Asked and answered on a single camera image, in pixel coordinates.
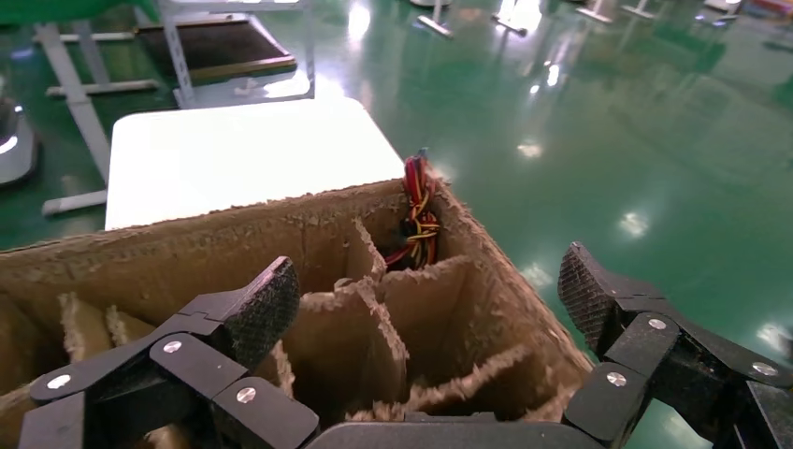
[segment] wire bundle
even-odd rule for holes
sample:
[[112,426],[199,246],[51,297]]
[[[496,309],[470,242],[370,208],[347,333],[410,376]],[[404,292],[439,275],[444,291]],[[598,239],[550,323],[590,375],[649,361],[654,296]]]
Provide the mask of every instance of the wire bundle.
[[421,268],[434,264],[437,253],[437,236],[440,224],[429,210],[435,194],[435,180],[427,176],[426,149],[405,161],[405,178],[402,185],[410,202],[408,216],[402,220],[400,248],[385,256],[388,269]]

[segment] metal bolt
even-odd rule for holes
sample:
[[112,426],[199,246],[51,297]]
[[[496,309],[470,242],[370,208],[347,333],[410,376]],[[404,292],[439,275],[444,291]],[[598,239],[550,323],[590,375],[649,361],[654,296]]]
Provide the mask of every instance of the metal bolt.
[[755,371],[765,376],[775,376],[779,374],[779,371],[777,371],[776,368],[772,367],[771,365],[765,364],[763,362],[753,363],[752,368],[754,368]]
[[247,387],[237,391],[237,402],[242,402],[243,404],[247,404],[248,402],[251,402],[255,397],[256,397],[255,388]]
[[627,384],[627,379],[619,372],[610,372],[606,374],[606,379],[616,386],[625,386],[625,384]]
[[653,318],[652,320],[650,320],[649,323],[650,323],[650,326],[652,326],[652,327],[654,327],[654,328],[656,328],[658,330],[667,328],[667,324],[666,323],[664,323],[661,320],[657,320],[656,318]]
[[57,390],[58,388],[66,385],[72,380],[72,376],[68,374],[61,374],[60,376],[47,382],[47,388],[50,390]]
[[163,351],[171,354],[177,352],[180,347],[181,341],[169,341],[165,346],[163,346]]

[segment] white tabletop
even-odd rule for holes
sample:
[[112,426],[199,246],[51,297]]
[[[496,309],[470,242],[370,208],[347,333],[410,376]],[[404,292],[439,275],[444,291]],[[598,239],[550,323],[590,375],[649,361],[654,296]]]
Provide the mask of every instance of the white tabletop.
[[403,175],[349,98],[135,114],[113,126],[105,229]]

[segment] green floor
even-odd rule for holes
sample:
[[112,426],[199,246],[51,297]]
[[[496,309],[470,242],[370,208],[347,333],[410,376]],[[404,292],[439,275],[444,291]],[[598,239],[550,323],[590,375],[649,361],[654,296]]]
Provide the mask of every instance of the green floor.
[[[779,358],[763,329],[793,324],[793,34],[745,18],[694,24],[689,0],[655,22],[606,3],[609,26],[568,4],[528,2],[532,31],[502,38],[489,21],[497,2],[455,0],[448,41],[414,25],[406,1],[318,0],[318,96],[361,101],[402,156],[429,147],[566,324],[555,276],[577,239],[693,320]],[[295,16],[264,22],[299,61]],[[44,145],[36,175],[0,192],[0,248],[102,228],[102,210],[39,215],[45,199],[100,178],[65,105],[43,94],[54,76],[41,51],[19,33],[2,39],[18,56],[5,67],[11,91]],[[138,47],[103,48],[115,78],[152,76]],[[173,100],[163,91],[95,104],[109,130]],[[707,446],[655,404],[628,447]]]

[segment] gray metal stand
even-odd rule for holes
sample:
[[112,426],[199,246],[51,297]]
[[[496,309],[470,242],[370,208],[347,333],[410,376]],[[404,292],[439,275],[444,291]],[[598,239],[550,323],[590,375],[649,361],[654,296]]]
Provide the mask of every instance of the gray metal stand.
[[[69,58],[64,42],[61,40],[58,26],[55,23],[37,24],[36,34],[44,52],[47,53],[47,59],[50,60],[52,70],[55,71],[58,81],[64,87],[69,112],[71,112],[79,133],[85,140],[89,152],[91,152],[96,168],[102,175],[102,180],[107,185],[110,171],[110,144],[108,137],[105,135],[105,130],[96,116],[96,110],[91,103],[91,99],[82,87],[77,70],[72,64],[71,58]],[[44,215],[53,215],[68,210],[96,206],[104,204],[107,198],[108,191],[102,190],[84,195],[53,199],[44,203],[42,213]]]
[[653,14],[653,13],[645,11],[644,7],[646,7],[646,6],[647,6],[647,0],[639,0],[639,4],[636,5],[635,7],[625,7],[625,6],[623,6],[622,9],[627,11],[627,12],[629,12],[629,13],[631,13],[631,14],[635,14],[635,15],[637,15],[639,17],[642,17],[642,18],[645,18],[645,19],[650,19],[650,20],[654,19],[656,17],[656,15]]
[[600,7],[603,5],[603,0],[596,0],[595,5],[592,9],[587,9],[585,7],[579,7],[576,9],[577,12],[584,14],[586,17],[590,19],[595,19],[598,22],[603,23],[611,23],[612,20],[606,16],[600,15]]
[[[190,1],[190,0],[157,0],[160,8],[160,17],[165,29],[168,50],[179,81],[179,88],[174,90],[174,96],[182,109],[213,108],[219,106],[234,106],[251,103],[267,103],[274,101],[298,100],[313,98],[315,93],[314,73],[314,38],[311,14],[312,0],[261,0],[258,2],[239,1]],[[285,96],[272,96],[267,86],[278,81],[297,80],[293,74],[280,74],[264,77],[236,78],[227,82],[194,86],[190,78],[190,70],[184,59],[181,47],[177,18],[186,13],[239,13],[253,11],[281,11],[299,10],[303,13],[304,39],[306,49],[306,78],[308,87],[300,94]],[[255,27],[261,23],[253,16],[249,18]]]
[[441,36],[452,38],[452,31],[440,24],[440,10],[443,9],[443,4],[440,0],[435,0],[435,6],[432,7],[432,18],[427,16],[419,16],[419,22],[428,26],[429,29],[438,33]]
[[512,31],[520,37],[525,37],[528,34],[528,30],[523,26],[517,26],[512,23],[512,16],[515,14],[518,2],[520,2],[520,0],[515,0],[514,3],[512,3],[512,8],[506,10],[509,4],[505,1],[501,4],[501,10],[490,16],[490,19],[506,28],[507,31]]
[[[94,40],[95,35],[91,33],[91,23],[89,21],[75,21],[72,22],[72,28],[77,33],[79,49],[82,51],[82,55],[91,72],[91,77],[95,82],[95,84],[84,86],[86,94],[108,94],[157,88],[158,84],[155,80],[110,82],[108,70],[105,68],[104,61],[102,61],[102,54],[99,52],[96,40]],[[59,35],[59,39],[64,42],[64,36]],[[65,96],[65,87],[63,85],[50,87],[47,89],[47,95]]]

